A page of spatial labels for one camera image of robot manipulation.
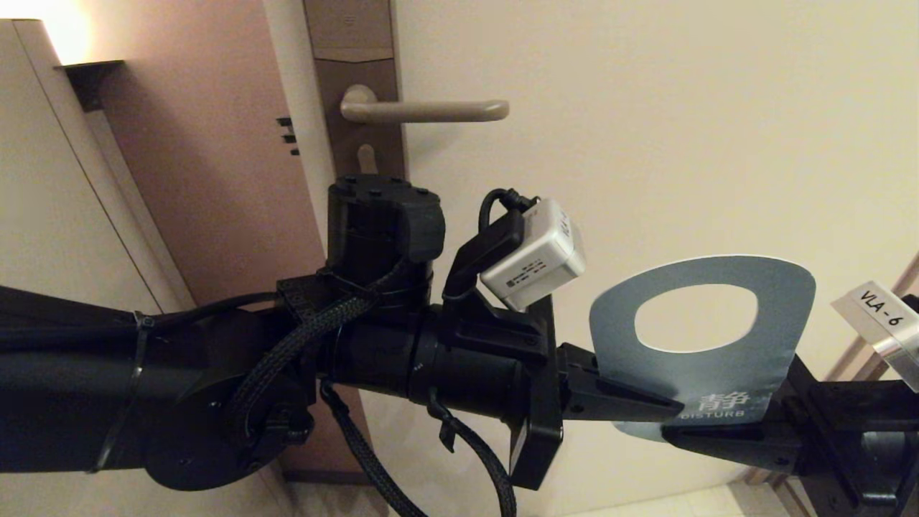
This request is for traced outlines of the white and blue door hanger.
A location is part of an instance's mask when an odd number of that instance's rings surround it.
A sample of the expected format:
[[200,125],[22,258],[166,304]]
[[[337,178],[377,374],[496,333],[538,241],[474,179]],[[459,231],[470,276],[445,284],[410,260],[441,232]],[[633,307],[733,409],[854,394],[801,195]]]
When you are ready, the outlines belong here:
[[[750,326],[735,340],[687,350],[685,327],[673,315],[656,320],[675,344],[653,346],[639,335],[646,302],[676,290],[705,285],[748,291],[756,301]],[[762,420],[773,393],[790,370],[816,292],[813,274],[772,256],[700,256],[647,269],[602,292],[589,311],[600,374],[683,404],[673,418],[641,422],[614,419],[618,431],[663,442],[665,431],[752,424]]]

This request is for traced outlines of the white door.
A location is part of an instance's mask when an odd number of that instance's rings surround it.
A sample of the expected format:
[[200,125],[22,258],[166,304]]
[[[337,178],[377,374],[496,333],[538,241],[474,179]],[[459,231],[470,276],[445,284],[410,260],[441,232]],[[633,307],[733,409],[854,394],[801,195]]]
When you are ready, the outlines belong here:
[[[554,295],[560,340],[589,349],[598,294],[659,265],[722,254],[815,277],[798,353],[826,376],[857,334],[831,302],[892,288],[919,252],[919,0],[393,0],[400,97],[506,99],[486,124],[404,126],[409,180],[441,197],[432,297],[496,187],[555,197],[587,271]],[[378,457],[428,515],[497,517],[462,441],[414,404],[360,392]],[[564,425],[520,515],[705,490],[747,468]]]

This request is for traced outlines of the brown door jamb panel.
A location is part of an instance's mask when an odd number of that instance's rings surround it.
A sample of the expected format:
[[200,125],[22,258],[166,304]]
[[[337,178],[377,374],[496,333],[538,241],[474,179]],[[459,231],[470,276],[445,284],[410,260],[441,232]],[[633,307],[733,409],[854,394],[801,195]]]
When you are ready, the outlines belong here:
[[302,0],[68,3],[80,55],[123,62],[103,111],[194,301],[325,265],[335,171]]

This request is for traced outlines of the brown metal lock plate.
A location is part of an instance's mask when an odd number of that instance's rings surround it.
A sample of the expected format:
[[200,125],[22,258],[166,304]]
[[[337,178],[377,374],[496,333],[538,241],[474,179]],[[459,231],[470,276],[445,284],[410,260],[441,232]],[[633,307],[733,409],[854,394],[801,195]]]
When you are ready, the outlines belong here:
[[358,151],[370,145],[379,174],[407,179],[403,129],[342,117],[349,86],[364,85],[381,101],[399,101],[390,0],[302,0],[313,65],[338,176],[360,171]]

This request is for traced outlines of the brown wooden door frame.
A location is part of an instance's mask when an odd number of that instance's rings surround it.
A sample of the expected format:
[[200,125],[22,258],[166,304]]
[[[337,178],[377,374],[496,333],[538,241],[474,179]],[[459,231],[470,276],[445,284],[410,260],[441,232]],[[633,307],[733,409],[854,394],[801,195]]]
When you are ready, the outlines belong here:
[[[919,251],[910,259],[905,271],[892,285],[893,294],[901,297],[919,290]],[[836,365],[825,376],[827,381],[876,381],[882,379],[889,367],[877,356],[873,347],[858,337],[841,354]],[[781,517],[816,517],[802,488],[797,490],[788,481],[787,475],[768,473],[765,469],[752,468],[740,481],[749,491],[764,485],[775,495],[783,508]]]

